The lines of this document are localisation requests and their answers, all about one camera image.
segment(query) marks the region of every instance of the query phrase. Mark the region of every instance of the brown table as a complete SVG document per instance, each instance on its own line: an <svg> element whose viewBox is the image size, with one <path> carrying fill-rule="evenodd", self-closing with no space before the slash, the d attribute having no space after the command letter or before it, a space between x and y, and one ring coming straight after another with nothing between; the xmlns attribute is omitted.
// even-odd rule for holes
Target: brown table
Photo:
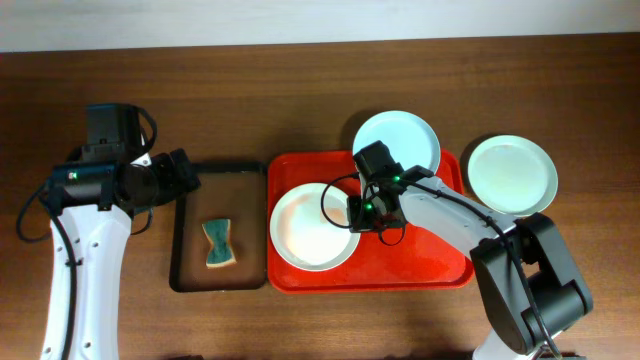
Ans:
<svg viewBox="0 0 640 360"><path fill-rule="evenodd" d="M558 339L590 359L640 353L640 34L3 54L0 59L0 358L38 356L51 245L14 233L23 201L85 140L84 106L149 110L155 152L192 160L348 149L370 114L426 119L460 156L487 133L548 151L555 220L595 298ZM168 285L174 206L129 240L123 359L382 358L468 351L489 330L475 281L459 290L286 296L178 294ZM26 226L44 231L33 210Z"/></svg>

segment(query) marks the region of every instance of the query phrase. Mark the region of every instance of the white wall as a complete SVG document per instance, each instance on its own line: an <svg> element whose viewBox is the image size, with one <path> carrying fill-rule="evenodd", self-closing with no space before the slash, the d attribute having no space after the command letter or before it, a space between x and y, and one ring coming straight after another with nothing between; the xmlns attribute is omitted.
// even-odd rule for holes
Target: white wall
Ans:
<svg viewBox="0 0 640 360"><path fill-rule="evenodd" d="M0 51L640 31L640 0L2 0Z"/></svg>

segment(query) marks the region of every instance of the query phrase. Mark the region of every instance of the white plate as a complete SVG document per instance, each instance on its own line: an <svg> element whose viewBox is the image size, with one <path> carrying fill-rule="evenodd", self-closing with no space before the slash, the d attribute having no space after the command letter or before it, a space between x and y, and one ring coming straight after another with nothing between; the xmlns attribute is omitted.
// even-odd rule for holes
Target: white plate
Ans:
<svg viewBox="0 0 640 360"><path fill-rule="evenodd" d="M324 271L345 262L358 246L360 234L331 225L320 210L326 184L305 184L291 189L273 209L271 242L289 264L307 271ZM330 187L324 199L327 215L347 225L347 194Z"/></svg>
<svg viewBox="0 0 640 360"><path fill-rule="evenodd" d="M515 216L544 210L558 191L558 173L542 148L500 135L473 150L467 168L473 192L490 208Z"/></svg>
<svg viewBox="0 0 640 360"><path fill-rule="evenodd" d="M406 111L385 111L367 120L353 141L353 154L376 141L389 148L405 170L420 165L433 171L440 165L440 143L431 126Z"/></svg>

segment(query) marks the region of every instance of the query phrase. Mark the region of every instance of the sponge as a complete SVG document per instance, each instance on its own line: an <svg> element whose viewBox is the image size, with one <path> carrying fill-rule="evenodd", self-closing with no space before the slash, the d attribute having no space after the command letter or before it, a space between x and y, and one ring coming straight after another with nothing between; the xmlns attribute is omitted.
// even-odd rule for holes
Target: sponge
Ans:
<svg viewBox="0 0 640 360"><path fill-rule="evenodd" d="M204 234L211 243L211 250L207 255L208 268L220 268L236 263L231 247L231 220L216 219L202 224Z"/></svg>

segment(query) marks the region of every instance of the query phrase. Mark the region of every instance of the tray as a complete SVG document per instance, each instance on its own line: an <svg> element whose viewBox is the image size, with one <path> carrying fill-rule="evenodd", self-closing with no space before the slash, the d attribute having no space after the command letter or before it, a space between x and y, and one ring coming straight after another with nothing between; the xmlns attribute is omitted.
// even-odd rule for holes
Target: tray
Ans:
<svg viewBox="0 0 640 360"><path fill-rule="evenodd" d="M278 156L268 171L268 218L278 200L292 188L310 182L328 183L355 170L350 151ZM463 193L460 165L446 150L442 150L437 175ZM360 183L355 179L342 181L337 187L349 195L360 192ZM385 232L385 238L394 239L397 234ZM412 225L407 226L404 240L393 247L380 243L377 234L362 234L347 261L323 272L289 265L276 252L268 231L267 243L269 281L288 294L451 289L466 285L473 276L473 265L464 255L427 230Z"/></svg>
<svg viewBox="0 0 640 360"><path fill-rule="evenodd" d="M259 162L194 164L202 186L176 203L169 285L176 292L249 290L266 282L266 171ZM231 219L237 263L210 269L202 223Z"/></svg>

